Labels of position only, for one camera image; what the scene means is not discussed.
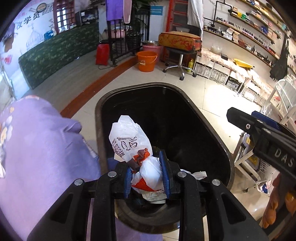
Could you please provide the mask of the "right hand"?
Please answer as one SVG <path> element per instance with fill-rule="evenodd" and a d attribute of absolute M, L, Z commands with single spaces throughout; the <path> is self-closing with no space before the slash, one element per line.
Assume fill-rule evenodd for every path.
<path fill-rule="evenodd" d="M 276 212 L 281 203 L 285 203 L 286 209 L 294 216 L 295 214 L 295 190 L 281 181 L 281 173 L 273 181 L 273 190 L 268 204 L 262 216 L 262 227 L 268 228 L 276 221 Z"/>

